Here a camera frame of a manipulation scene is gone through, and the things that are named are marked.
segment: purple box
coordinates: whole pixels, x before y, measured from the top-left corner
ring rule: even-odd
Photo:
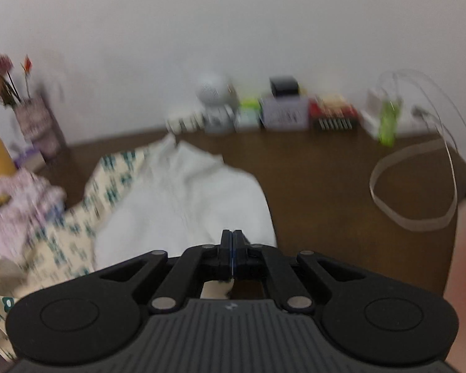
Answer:
[[[262,98],[262,123],[270,130],[305,130],[309,128],[309,98],[287,96]]]

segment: cream cloth with green flowers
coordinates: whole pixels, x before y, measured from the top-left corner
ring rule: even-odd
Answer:
[[[0,260],[0,354],[6,360],[15,358],[5,332],[9,310],[29,293],[94,270],[95,231],[129,191],[145,157],[157,144],[103,157],[85,187],[83,200],[38,230],[18,265]]]

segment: white cloth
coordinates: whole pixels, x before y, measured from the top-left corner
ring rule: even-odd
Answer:
[[[221,233],[242,230],[251,243],[275,246],[264,193],[250,174],[168,135],[152,150],[131,191],[97,232],[95,262],[102,269],[165,250],[219,244]]]

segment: wooden tabletop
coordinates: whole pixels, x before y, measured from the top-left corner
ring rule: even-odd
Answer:
[[[66,149],[42,175],[77,203],[98,159],[146,145],[166,132],[110,138]],[[400,139],[385,148],[364,131],[342,133],[250,132],[224,136],[194,133],[180,139],[226,164],[252,173],[266,195],[279,248],[286,255],[314,250],[338,260],[442,294],[449,271],[456,217],[448,227],[413,233],[396,225],[371,200],[376,162],[432,136]],[[466,164],[453,155],[459,198],[466,197]],[[439,150],[387,170],[376,192],[410,218],[445,213],[453,196],[446,153]]]

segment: crumpled pink fabric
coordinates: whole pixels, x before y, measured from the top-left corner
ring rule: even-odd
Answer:
[[[66,192],[22,168],[12,177],[0,177],[0,195],[11,197],[0,208],[0,258],[16,260],[28,237],[46,224],[48,212],[63,202]]]

